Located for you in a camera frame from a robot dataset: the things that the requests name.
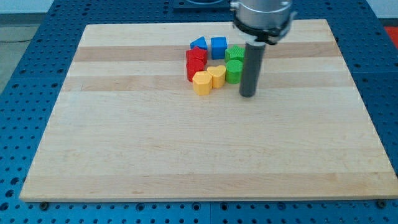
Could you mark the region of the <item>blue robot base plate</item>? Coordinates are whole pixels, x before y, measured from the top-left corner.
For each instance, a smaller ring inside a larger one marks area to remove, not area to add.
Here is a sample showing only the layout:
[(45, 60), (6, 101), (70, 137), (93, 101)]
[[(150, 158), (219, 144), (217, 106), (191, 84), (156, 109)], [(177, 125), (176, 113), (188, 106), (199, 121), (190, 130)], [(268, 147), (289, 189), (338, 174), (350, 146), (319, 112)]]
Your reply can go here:
[(230, 9), (230, 0), (173, 0), (173, 10), (176, 12), (218, 12)]

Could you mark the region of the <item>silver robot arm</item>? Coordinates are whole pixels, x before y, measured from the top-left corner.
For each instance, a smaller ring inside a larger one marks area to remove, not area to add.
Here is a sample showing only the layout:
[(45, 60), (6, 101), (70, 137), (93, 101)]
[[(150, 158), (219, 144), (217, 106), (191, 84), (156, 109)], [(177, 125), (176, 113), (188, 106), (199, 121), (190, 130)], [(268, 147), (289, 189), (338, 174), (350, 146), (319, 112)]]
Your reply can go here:
[(233, 27), (246, 43), (254, 46), (275, 45), (290, 31), (297, 14), (292, 0), (234, 0)]

